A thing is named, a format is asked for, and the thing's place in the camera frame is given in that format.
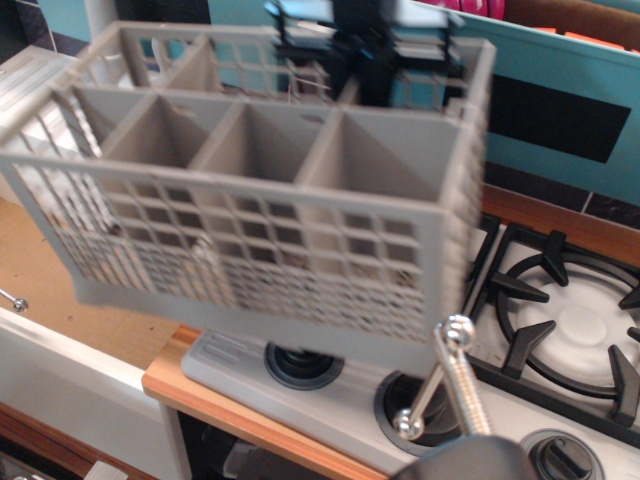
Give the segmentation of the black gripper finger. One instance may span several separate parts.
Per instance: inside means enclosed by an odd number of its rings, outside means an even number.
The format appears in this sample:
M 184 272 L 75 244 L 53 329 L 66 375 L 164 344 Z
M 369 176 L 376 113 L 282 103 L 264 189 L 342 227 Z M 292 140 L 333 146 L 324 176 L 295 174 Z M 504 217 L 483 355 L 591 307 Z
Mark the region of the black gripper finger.
M 324 56 L 324 69 L 329 75 L 333 99 L 337 99 L 349 80 L 361 80 L 359 53 L 354 50 L 330 48 Z
M 388 106 L 395 74 L 393 59 L 365 56 L 360 66 L 360 100 L 366 106 Z

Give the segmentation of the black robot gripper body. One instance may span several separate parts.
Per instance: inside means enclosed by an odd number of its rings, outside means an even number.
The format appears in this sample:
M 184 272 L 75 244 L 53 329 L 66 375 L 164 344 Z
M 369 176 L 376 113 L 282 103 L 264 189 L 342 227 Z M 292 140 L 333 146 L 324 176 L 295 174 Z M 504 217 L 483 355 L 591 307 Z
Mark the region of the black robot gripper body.
M 451 53 L 451 33 L 464 25 L 456 12 L 412 1 L 267 1 L 279 39 L 274 42 L 278 55 L 292 60 L 316 61 L 328 58 L 330 51 L 356 59 L 372 60 L 388 54 L 394 65 L 455 65 Z M 296 39 L 287 30 L 288 19 L 315 22 L 334 30 L 328 39 Z M 432 29 L 440 40 L 425 47 L 399 47 L 395 26 Z

